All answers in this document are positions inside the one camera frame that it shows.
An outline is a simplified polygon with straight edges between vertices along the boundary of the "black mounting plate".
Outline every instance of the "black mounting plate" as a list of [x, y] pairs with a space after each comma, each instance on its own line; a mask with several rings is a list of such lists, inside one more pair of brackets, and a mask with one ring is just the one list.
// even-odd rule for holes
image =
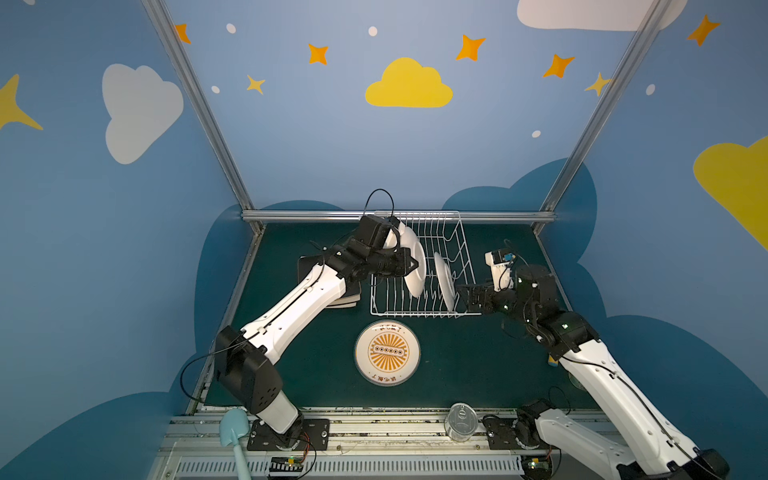
[[[301, 431], [310, 436], [312, 447], [318, 452], [328, 449], [328, 419], [304, 419]], [[293, 452], [303, 451], [306, 442], [299, 440], [298, 445], [293, 447]], [[278, 449], [274, 444], [274, 436], [270, 427], [266, 424], [261, 425], [259, 419], [253, 420], [248, 434], [248, 445], [246, 450], [249, 452], [276, 452]]]
[[515, 419], [495, 419], [489, 417], [483, 420], [488, 427], [488, 447], [491, 450], [519, 450], [521, 447], [515, 438], [512, 423]]

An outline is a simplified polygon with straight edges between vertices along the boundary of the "green table surface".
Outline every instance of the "green table surface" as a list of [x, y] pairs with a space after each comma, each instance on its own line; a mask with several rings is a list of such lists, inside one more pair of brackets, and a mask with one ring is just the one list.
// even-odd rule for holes
[[[352, 223], [270, 223], [250, 271], [233, 321], [239, 329], [264, 314], [296, 286], [296, 260], [317, 254], [310, 245], [331, 245], [354, 228]], [[509, 239], [516, 253], [529, 263], [546, 265], [538, 243], [526, 225], [464, 226], [475, 280], [489, 279], [487, 251], [503, 248]], [[466, 402], [474, 407], [515, 408], [547, 398], [551, 386], [560, 387], [574, 409], [597, 408], [594, 400], [571, 384], [561, 367], [547, 364], [547, 353], [525, 329], [508, 321], [511, 338], [501, 330], [504, 316], [397, 319], [419, 340], [421, 361], [413, 376], [397, 386], [377, 386], [355, 366], [354, 346], [360, 332], [385, 317], [372, 316], [370, 285], [362, 285], [362, 299], [351, 309], [322, 311], [286, 349], [277, 370], [283, 390], [296, 406], [448, 407]], [[551, 400], [567, 408], [563, 393]], [[217, 382], [207, 401], [239, 402]]]

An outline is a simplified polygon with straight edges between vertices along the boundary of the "black cable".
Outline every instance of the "black cable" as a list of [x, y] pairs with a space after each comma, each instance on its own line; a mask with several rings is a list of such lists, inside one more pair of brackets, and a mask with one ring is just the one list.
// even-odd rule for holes
[[572, 362], [572, 363], [579, 363], [579, 364], [581, 364], [581, 365], [596, 366], [596, 367], [602, 368], [603, 370], [607, 370], [607, 371], [608, 371], [608, 372], [609, 372], [609, 373], [612, 375], [612, 377], [613, 377], [614, 379], [618, 379], [619, 381], [621, 381], [621, 382], [622, 382], [622, 383], [623, 383], [623, 384], [624, 384], [624, 385], [625, 385], [625, 386], [626, 386], [626, 387], [627, 387], [627, 388], [628, 388], [628, 389], [629, 389], [629, 390], [630, 390], [630, 391], [631, 391], [631, 392], [634, 394], [634, 396], [636, 396], [636, 397], [637, 397], [637, 399], [638, 399], [638, 400], [640, 400], [640, 403], [641, 403], [641, 404], [642, 404], [642, 406], [643, 406], [643, 407], [644, 407], [644, 408], [645, 408], [645, 409], [648, 411], [648, 415], [650, 415], [650, 417], [651, 417], [651, 418], [654, 420], [654, 422], [656, 422], [656, 424], [659, 426], [659, 429], [661, 430], [661, 432], [662, 432], [662, 433], [664, 433], [664, 434], [667, 436], [667, 438], [669, 438], [669, 440], [670, 440], [670, 441], [672, 441], [672, 443], [673, 443], [673, 444], [674, 444], [674, 445], [677, 447], [677, 449], [678, 449], [678, 450], [680, 450], [680, 451], [683, 453], [683, 455], [685, 455], [686, 457], [688, 457], [688, 459], [689, 459], [689, 460], [691, 460], [691, 461], [692, 461], [693, 463], [695, 463], [696, 465], [698, 465], [698, 466], [699, 466], [699, 468], [701, 468], [702, 470], [704, 470], [704, 471], [705, 471], [706, 473], [708, 473], [709, 475], [712, 475], [712, 476], [713, 476], [714, 478], [716, 478], [717, 480], [724, 480], [723, 478], [721, 478], [720, 476], [718, 476], [716, 473], [712, 472], [712, 471], [711, 471], [711, 470], [709, 470], [707, 467], [705, 467], [704, 465], [701, 465], [699, 462], [697, 462], [697, 461], [696, 461], [696, 460], [695, 460], [695, 459], [694, 459], [692, 456], [690, 456], [690, 455], [688, 454], [688, 452], [686, 452], [686, 451], [683, 449], [683, 447], [681, 447], [681, 446], [680, 446], [680, 445], [679, 445], [677, 442], [675, 442], [675, 441], [674, 441], [674, 438], [672, 438], [672, 435], [670, 435], [670, 433], [667, 431], [667, 429], [666, 429], [666, 428], [664, 428], [664, 426], [663, 426], [663, 425], [661, 425], [661, 422], [659, 421], [659, 419], [657, 419], [657, 418], [656, 418], [656, 416], [654, 415], [653, 411], [651, 411], [650, 407], [649, 407], [649, 406], [648, 406], [648, 405], [645, 403], [645, 401], [642, 399], [642, 397], [640, 397], [640, 394], [639, 394], [639, 393], [637, 393], [637, 391], [636, 391], [635, 389], [633, 389], [633, 388], [630, 386], [630, 384], [629, 384], [629, 383], [627, 383], [627, 381], [626, 381], [626, 380], [622, 379], [622, 378], [621, 378], [621, 376], [619, 376], [619, 374], [618, 374], [618, 373], [614, 372], [613, 370], [609, 369], [608, 367], [606, 367], [606, 366], [604, 366], [604, 365], [598, 365], [597, 363], [592, 363], [592, 362], [580, 362], [579, 360], [573, 360], [573, 359], [569, 359], [567, 356], [562, 356], [562, 359], [565, 359], [565, 360], [567, 360], [567, 361], [569, 361], [569, 362]]
[[392, 199], [392, 195], [388, 191], [384, 190], [383, 188], [377, 188], [373, 192], [371, 192], [371, 194], [368, 196], [368, 200], [366, 200], [366, 205], [362, 208], [362, 214], [363, 215], [366, 214], [366, 210], [368, 210], [368, 202], [371, 201], [371, 197], [373, 197], [373, 194], [378, 192], [378, 191], [382, 191], [385, 194], [389, 195], [389, 201], [392, 202], [392, 213], [390, 214], [390, 216], [394, 217], [395, 216], [395, 201]]
[[522, 339], [524, 339], [528, 335], [528, 331], [527, 330], [521, 336], [514, 336], [514, 335], [512, 335], [510, 332], [507, 331], [506, 328], [504, 328], [504, 325], [506, 325], [506, 322], [507, 322], [507, 317], [502, 318], [502, 332], [504, 332], [504, 334], [506, 336], [508, 336], [509, 338], [515, 339], [515, 340], [522, 340]]
[[[310, 473], [313, 468], [315, 468], [315, 464], [317, 463], [317, 450], [315, 449], [315, 446], [312, 445], [312, 442], [310, 441], [310, 435], [306, 432], [302, 432], [302, 435], [304, 436], [298, 436], [298, 437], [290, 437], [288, 438], [288, 441], [291, 440], [300, 440], [301, 442], [305, 442], [307, 445], [312, 447], [312, 451], [314, 452], [314, 456], [312, 458], [312, 465], [304, 472], [303, 474], [299, 475], [298, 477], [280, 477], [280, 478], [290, 478], [290, 480], [299, 480], [299, 478], [302, 478], [304, 475]], [[266, 474], [266, 477], [268, 480], [273, 480], [273, 477], [269, 475], [269, 473]]]
[[310, 442], [309, 434], [305, 433], [304, 435], [306, 436], [306, 438], [303, 439], [304, 442], [306, 442], [307, 445], [312, 447], [312, 451], [314, 452], [315, 456], [312, 458], [312, 465], [310, 465], [310, 467], [306, 470], [306, 472], [304, 472], [303, 474], [301, 474], [298, 477], [296, 477], [296, 480], [299, 480], [299, 478], [302, 478], [304, 475], [310, 473], [312, 471], [312, 469], [315, 468], [315, 464], [317, 463], [317, 450], [315, 449], [315, 446], [312, 445], [312, 442]]
[[552, 405], [554, 405], [554, 402], [552, 402], [552, 389], [558, 389], [558, 390], [560, 390], [560, 393], [563, 394], [563, 396], [565, 397], [565, 401], [568, 402], [568, 412], [566, 412], [565, 415], [570, 415], [571, 414], [571, 400], [568, 399], [568, 396], [565, 395], [565, 392], [559, 386], [553, 385], [553, 386], [549, 387], [549, 390], [547, 390], [547, 399], [549, 399], [549, 402]]
[[549, 480], [552, 480], [552, 478], [554, 478], [554, 476], [558, 473], [558, 470], [560, 469], [560, 465], [562, 465], [563, 463], [563, 451], [560, 450], [559, 447], [555, 447], [555, 448], [558, 450], [558, 466], [556, 466], [554, 470], [552, 470], [552, 475], [549, 475]]
[[184, 368], [183, 368], [183, 369], [181, 369], [181, 375], [179, 375], [179, 386], [181, 387], [181, 392], [182, 392], [184, 395], [186, 395], [186, 396], [187, 396], [187, 398], [189, 398], [189, 399], [191, 399], [191, 400], [194, 400], [195, 402], [201, 403], [202, 405], [205, 405], [205, 406], [210, 406], [210, 407], [225, 407], [225, 408], [226, 408], [226, 407], [231, 407], [232, 405], [218, 405], [218, 404], [216, 404], [216, 403], [207, 403], [207, 402], [205, 402], [205, 401], [204, 401], [204, 400], [202, 400], [202, 399], [198, 399], [196, 396], [192, 396], [192, 395], [190, 395], [190, 393], [187, 391], [187, 389], [185, 389], [185, 388], [184, 388], [184, 372], [186, 372], [186, 371], [187, 371], [187, 369], [190, 367], [190, 365], [192, 365], [193, 363], [195, 363], [197, 360], [202, 360], [202, 359], [205, 359], [205, 358], [207, 358], [207, 357], [209, 357], [209, 356], [213, 356], [213, 355], [216, 355], [216, 354], [218, 354], [218, 353], [226, 352], [227, 350], [230, 350], [230, 349], [233, 349], [233, 348], [237, 348], [238, 346], [241, 346], [241, 345], [243, 345], [243, 344], [245, 344], [245, 343], [248, 343], [248, 340], [252, 339], [253, 337], [255, 337], [255, 336], [256, 336], [256, 335], [258, 335], [258, 334], [259, 334], [259, 333], [258, 333], [258, 332], [256, 332], [256, 333], [254, 333], [253, 335], [249, 336], [248, 338], [244, 339], [244, 340], [243, 340], [242, 342], [240, 342], [240, 343], [233, 343], [232, 345], [228, 346], [227, 348], [224, 348], [224, 349], [221, 349], [221, 350], [217, 350], [217, 351], [215, 351], [215, 352], [211, 352], [211, 353], [206, 353], [205, 355], [201, 355], [201, 356], [198, 356], [196, 359], [192, 359], [192, 360], [190, 360], [190, 361], [189, 361], [189, 362], [188, 362], [188, 363], [187, 363], [187, 364], [184, 366]]

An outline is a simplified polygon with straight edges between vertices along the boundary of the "cable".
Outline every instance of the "cable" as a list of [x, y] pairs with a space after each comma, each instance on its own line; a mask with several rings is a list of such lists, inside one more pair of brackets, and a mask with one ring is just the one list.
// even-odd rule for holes
[[506, 322], [507, 322], [507, 317], [505, 316], [504, 318], [502, 318], [502, 332], [504, 332], [504, 334], [506, 336], [508, 336], [509, 338], [515, 339], [515, 340], [522, 340], [522, 339], [524, 339], [528, 335], [528, 331], [527, 330], [522, 334], [522, 336], [514, 336], [514, 335], [512, 335], [510, 332], [507, 331], [506, 328], [504, 328], [504, 325], [506, 325]]
[[[504, 246], [505, 246], [505, 247], [507, 247], [509, 250], [514, 250], [514, 249], [515, 249], [515, 246], [513, 246], [513, 245], [512, 245], [512, 242], [511, 242], [511, 241], [509, 241], [509, 239], [508, 239], [508, 238], [505, 238], [505, 239], [504, 239]], [[520, 256], [518, 253], [516, 253], [516, 254], [515, 254], [515, 256], [516, 256], [517, 258], [519, 258], [520, 260], [522, 260], [522, 261], [523, 261], [523, 263], [525, 263], [526, 265], [528, 265], [528, 262], [526, 262], [526, 261], [525, 261], [525, 258], [521, 257], [521, 256]]]
[[371, 192], [371, 194], [368, 196], [368, 200], [366, 200], [366, 205], [362, 208], [362, 214], [363, 215], [366, 214], [366, 210], [368, 210], [368, 202], [371, 201], [371, 197], [373, 197], [373, 194], [378, 192], [378, 191], [382, 191], [385, 194], [389, 195], [389, 201], [392, 202], [392, 213], [390, 214], [390, 216], [394, 217], [395, 216], [395, 201], [392, 199], [392, 195], [388, 191], [384, 190], [383, 188], [377, 188], [373, 192]]
[[624, 384], [624, 385], [625, 385], [625, 386], [626, 386], [626, 387], [627, 387], [627, 388], [628, 388], [628, 389], [629, 389], [629, 390], [630, 390], [630, 391], [631, 391], [631, 392], [634, 394], [634, 396], [636, 396], [636, 397], [637, 397], [637, 399], [638, 399], [638, 400], [640, 400], [640, 403], [641, 403], [641, 404], [642, 404], [642, 406], [643, 406], [643, 407], [644, 407], [644, 408], [645, 408], [645, 409], [648, 411], [648, 415], [650, 415], [650, 417], [651, 417], [651, 418], [654, 420], [654, 422], [656, 422], [656, 424], [659, 426], [659, 429], [661, 430], [661, 432], [662, 432], [662, 433], [664, 433], [664, 434], [667, 436], [667, 438], [669, 438], [669, 440], [671, 440], [671, 441], [672, 441], [672, 443], [673, 443], [673, 444], [674, 444], [674, 445], [677, 447], [677, 449], [678, 449], [678, 450], [680, 450], [680, 451], [683, 453], [683, 455], [685, 455], [686, 457], [688, 457], [688, 459], [689, 459], [689, 460], [691, 460], [691, 461], [692, 461], [693, 463], [695, 463], [696, 465], [698, 465], [698, 466], [699, 466], [699, 468], [701, 468], [702, 470], [704, 470], [704, 471], [705, 471], [706, 473], [708, 473], [709, 475], [712, 475], [712, 476], [713, 476], [714, 478], [716, 478], [717, 480], [724, 480], [723, 478], [721, 478], [720, 476], [718, 476], [716, 473], [712, 472], [712, 471], [711, 471], [711, 470], [709, 470], [707, 467], [705, 467], [704, 465], [701, 465], [699, 462], [697, 462], [697, 461], [696, 461], [696, 460], [695, 460], [693, 457], [691, 457], [691, 456], [688, 454], [688, 452], [686, 452], [686, 451], [683, 449], [683, 447], [681, 447], [681, 446], [680, 446], [680, 445], [679, 445], [677, 442], [675, 442], [675, 441], [674, 441], [674, 438], [672, 438], [672, 435], [670, 435], [670, 433], [667, 431], [667, 429], [666, 429], [666, 428], [664, 428], [664, 426], [663, 426], [663, 425], [661, 425], [661, 422], [659, 421], [659, 419], [657, 419], [657, 418], [656, 418], [656, 416], [654, 415], [653, 411], [651, 411], [651, 409], [650, 409], [650, 407], [647, 405], [647, 403], [646, 403], [646, 402], [645, 402], [645, 401], [642, 399], [642, 397], [640, 397], [640, 394], [639, 394], [639, 393], [637, 393], [637, 391], [636, 391], [635, 389], [633, 389], [633, 388], [630, 386], [630, 384], [629, 384], [629, 383], [627, 383], [627, 381], [626, 381], [626, 380], [622, 379], [622, 378], [619, 376], [619, 374], [618, 374], [618, 373], [614, 372], [613, 370], [609, 369], [609, 368], [608, 368], [608, 367], [606, 367], [606, 366], [603, 366], [603, 365], [598, 365], [597, 363], [592, 363], [592, 362], [581, 362], [581, 361], [579, 361], [579, 360], [573, 360], [573, 359], [569, 359], [567, 356], [562, 356], [561, 358], [562, 358], [562, 359], [565, 359], [565, 360], [567, 360], [567, 361], [569, 361], [569, 362], [572, 362], [572, 363], [579, 363], [579, 364], [581, 364], [581, 365], [596, 366], [596, 367], [600, 367], [600, 368], [602, 368], [603, 370], [607, 370], [607, 371], [608, 371], [608, 372], [609, 372], [609, 373], [610, 373], [610, 374], [613, 376], [613, 378], [615, 378], [615, 379], [618, 379], [620, 382], [622, 382], [622, 383], [623, 383], [623, 384]]
[[552, 480], [554, 476], [558, 473], [558, 470], [560, 469], [560, 465], [563, 463], [563, 451], [560, 450], [559, 447], [555, 447], [558, 450], [558, 466], [552, 470], [552, 475], [549, 475], [549, 480]]
[[304, 472], [303, 474], [301, 474], [298, 477], [296, 477], [296, 480], [299, 480], [299, 478], [302, 478], [304, 475], [310, 473], [312, 471], [312, 469], [315, 468], [315, 464], [317, 463], [317, 450], [315, 449], [315, 446], [312, 445], [312, 442], [310, 441], [310, 436], [307, 435], [306, 433], [303, 433], [303, 435], [305, 437], [303, 439], [304, 442], [306, 442], [307, 445], [312, 447], [312, 451], [314, 452], [315, 456], [312, 458], [312, 465], [310, 465], [310, 467], [306, 470], [306, 472]]
[[205, 402], [205, 400], [202, 400], [202, 399], [198, 399], [196, 396], [192, 396], [192, 395], [190, 395], [190, 393], [187, 391], [187, 389], [185, 389], [185, 388], [184, 388], [184, 372], [186, 372], [186, 371], [187, 371], [187, 369], [190, 367], [190, 365], [192, 365], [193, 363], [195, 363], [197, 360], [202, 360], [202, 359], [205, 359], [205, 358], [207, 358], [207, 357], [209, 357], [209, 356], [213, 356], [213, 355], [216, 355], [216, 354], [219, 354], [219, 353], [222, 353], [222, 352], [226, 352], [227, 350], [230, 350], [230, 349], [234, 349], [234, 348], [237, 348], [238, 346], [241, 346], [241, 345], [243, 345], [243, 344], [245, 344], [245, 343], [248, 343], [248, 341], [249, 341], [250, 339], [252, 339], [253, 337], [255, 337], [255, 336], [256, 336], [256, 335], [258, 335], [258, 334], [259, 334], [259, 333], [258, 333], [258, 332], [256, 332], [256, 333], [254, 333], [253, 335], [249, 336], [248, 338], [244, 339], [244, 340], [243, 340], [242, 342], [240, 342], [240, 343], [233, 343], [232, 345], [228, 346], [227, 348], [224, 348], [224, 349], [221, 349], [221, 350], [217, 350], [217, 351], [215, 351], [215, 352], [211, 352], [211, 353], [206, 353], [205, 355], [201, 355], [201, 356], [198, 356], [196, 359], [192, 359], [192, 360], [190, 360], [190, 361], [189, 361], [189, 362], [188, 362], [188, 363], [187, 363], [187, 364], [184, 366], [184, 368], [183, 368], [183, 369], [181, 369], [181, 375], [179, 375], [179, 386], [181, 387], [181, 392], [182, 392], [184, 395], [186, 395], [186, 396], [187, 396], [187, 398], [189, 398], [189, 399], [192, 399], [192, 400], [194, 400], [195, 402], [198, 402], [198, 403], [200, 403], [200, 404], [202, 404], [202, 405], [205, 405], [205, 406], [210, 406], [210, 407], [224, 407], [224, 408], [226, 408], [226, 407], [231, 407], [232, 405], [218, 405], [218, 404], [216, 404], [216, 403], [207, 403], [207, 402]]
[[549, 390], [547, 390], [547, 399], [549, 399], [549, 402], [552, 405], [554, 405], [554, 402], [552, 402], [552, 389], [558, 389], [558, 390], [560, 390], [560, 393], [563, 394], [563, 396], [565, 397], [565, 401], [568, 402], [568, 412], [565, 415], [570, 415], [571, 414], [571, 400], [568, 399], [568, 396], [565, 395], [565, 392], [559, 386], [553, 385], [553, 386], [549, 387]]

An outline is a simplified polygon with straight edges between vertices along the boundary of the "yellow object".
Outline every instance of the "yellow object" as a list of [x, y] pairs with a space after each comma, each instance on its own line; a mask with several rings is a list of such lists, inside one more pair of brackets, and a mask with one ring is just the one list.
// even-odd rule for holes
[[699, 184], [768, 249], [768, 137], [751, 147], [717, 144], [694, 163]]
[[12, 121], [17, 121], [32, 128], [42, 130], [38, 122], [31, 119], [16, 104], [16, 90], [18, 89], [18, 74], [11, 77], [3, 88], [0, 88], [0, 130]]
[[328, 65], [326, 63], [326, 51], [328, 51], [328, 47], [316, 47], [310, 44], [310, 52], [312, 52], [310, 55], [310, 63], [319, 62], [323, 65]]
[[694, 33], [688, 35], [687, 40], [695, 40], [701, 46], [704, 40], [707, 39], [707, 35], [719, 26], [719, 23], [710, 22], [710, 19], [705, 15], [704, 20], [699, 24], [699, 28], [694, 30]]
[[179, 39], [183, 41], [184, 43], [191, 44], [190, 38], [187, 37], [187, 24], [183, 23], [181, 25], [174, 25], [176, 27], [176, 32], [179, 34]]
[[598, 80], [595, 83], [593, 83], [592, 86], [585, 88], [584, 91], [594, 90], [598, 93], [598, 97], [599, 97], [600, 94], [603, 93], [603, 87], [607, 85], [608, 82], [610, 82], [611, 80], [613, 79], [609, 78], [607, 80], [604, 80], [602, 73], [598, 73]]
[[264, 95], [264, 92], [261, 91], [261, 84], [265, 82], [264, 80], [255, 81], [250, 75], [248, 75], [248, 80], [250, 80], [250, 85], [246, 90], [258, 90], [260, 94]]
[[484, 38], [480, 38], [479, 40], [472, 40], [470, 37], [464, 35], [464, 45], [462, 46], [462, 50], [458, 53], [456, 60], [461, 60], [462, 58], [471, 58], [472, 60], [477, 61], [478, 48], [480, 48], [480, 45], [482, 45], [482, 42], [484, 41]]
[[376, 107], [434, 108], [447, 105], [453, 90], [442, 83], [432, 67], [412, 58], [398, 58], [384, 70], [382, 80], [366, 90], [366, 100]]
[[548, 77], [549, 75], [557, 75], [558, 77], [563, 78], [565, 67], [567, 67], [574, 58], [576, 57], [560, 58], [555, 55], [554, 58], [552, 58], [552, 66], [549, 68], [549, 70], [547, 70], [547, 73], [545, 73], [544, 76]]

